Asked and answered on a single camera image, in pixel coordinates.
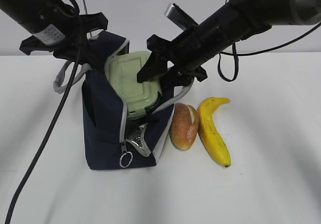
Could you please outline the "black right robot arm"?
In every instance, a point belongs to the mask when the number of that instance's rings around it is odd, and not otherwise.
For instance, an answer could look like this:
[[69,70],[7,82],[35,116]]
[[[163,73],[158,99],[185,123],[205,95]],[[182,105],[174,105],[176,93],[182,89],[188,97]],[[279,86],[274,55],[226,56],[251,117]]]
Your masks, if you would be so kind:
[[136,77],[139,83],[158,77],[167,88],[205,80],[204,63],[273,26],[320,23],[320,0],[228,0],[201,23],[170,4],[165,16],[182,32],[170,41],[152,35],[147,40],[151,54]]

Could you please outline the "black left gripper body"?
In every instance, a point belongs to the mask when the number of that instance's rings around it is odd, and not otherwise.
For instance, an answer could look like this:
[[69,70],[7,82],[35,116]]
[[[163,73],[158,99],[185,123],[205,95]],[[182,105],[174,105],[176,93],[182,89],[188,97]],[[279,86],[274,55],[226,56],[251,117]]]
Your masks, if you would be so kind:
[[30,36],[21,42],[19,50],[26,55],[34,51],[46,51],[58,59],[78,62],[80,65],[88,63],[91,66],[101,66],[103,56],[94,49],[93,41],[88,40],[87,33],[106,30],[107,26],[108,19],[103,13],[80,15],[76,19],[75,28],[57,45],[46,46],[35,36]]

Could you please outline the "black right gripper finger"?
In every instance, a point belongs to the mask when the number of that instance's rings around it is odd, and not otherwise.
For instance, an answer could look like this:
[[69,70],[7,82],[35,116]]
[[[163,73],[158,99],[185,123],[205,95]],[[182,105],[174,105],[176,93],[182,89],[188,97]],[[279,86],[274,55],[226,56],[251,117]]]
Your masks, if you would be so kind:
[[171,67],[167,73],[160,78],[160,86],[162,90],[176,86],[188,86],[192,83],[192,76],[181,73],[176,67]]
[[137,82],[143,83],[163,75],[168,70],[168,60],[158,52],[151,52],[148,60],[137,73]]

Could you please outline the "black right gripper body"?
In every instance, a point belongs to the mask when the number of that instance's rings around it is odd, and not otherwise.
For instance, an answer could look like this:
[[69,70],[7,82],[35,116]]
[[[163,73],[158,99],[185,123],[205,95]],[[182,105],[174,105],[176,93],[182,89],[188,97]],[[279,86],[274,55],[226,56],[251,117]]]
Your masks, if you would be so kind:
[[160,53],[168,60],[168,70],[176,67],[179,72],[192,76],[199,82],[208,78],[206,70],[201,67],[208,61],[207,55],[191,36],[178,36],[169,41],[152,35],[147,40],[147,48],[151,52]]

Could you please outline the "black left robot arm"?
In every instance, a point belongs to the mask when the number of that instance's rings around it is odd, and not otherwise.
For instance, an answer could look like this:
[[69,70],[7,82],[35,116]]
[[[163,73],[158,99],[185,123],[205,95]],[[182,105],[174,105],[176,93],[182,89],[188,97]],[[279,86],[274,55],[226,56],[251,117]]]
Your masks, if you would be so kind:
[[75,0],[1,0],[1,10],[31,34],[20,44],[24,54],[46,51],[80,65],[103,65],[103,57],[87,37],[107,29],[103,13],[82,15]]

